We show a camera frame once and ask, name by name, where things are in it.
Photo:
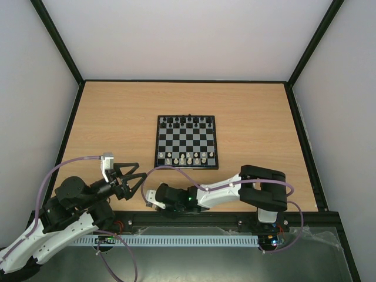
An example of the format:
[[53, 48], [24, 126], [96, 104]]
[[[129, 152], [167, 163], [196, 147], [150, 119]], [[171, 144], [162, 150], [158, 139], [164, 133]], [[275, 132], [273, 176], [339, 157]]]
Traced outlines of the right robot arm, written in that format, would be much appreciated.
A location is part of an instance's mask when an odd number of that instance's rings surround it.
[[279, 213], [287, 210], [286, 175], [277, 170], [244, 165], [233, 177], [213, 183], [176, 189], [162, 183], [148, 190], [146, 200], [156, 210], [174, 218], [198, 214], [227, 203], [240, 201], [257, 208], [256, 223], [263, 230], [277, 223]]

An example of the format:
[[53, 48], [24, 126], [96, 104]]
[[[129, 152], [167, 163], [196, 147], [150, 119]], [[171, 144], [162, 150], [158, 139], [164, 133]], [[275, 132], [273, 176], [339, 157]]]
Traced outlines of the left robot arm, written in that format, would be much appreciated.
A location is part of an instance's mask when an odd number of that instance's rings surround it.
[[146, 180], [138, 163], [115, 163], [106, 177], [86, 184], [71, 176], [56, 188], [19, 239], [1, 251], [1, 280], [28, 278], [56, 253], [81, 236], [112, 226], [108, 198], [129, 200]]

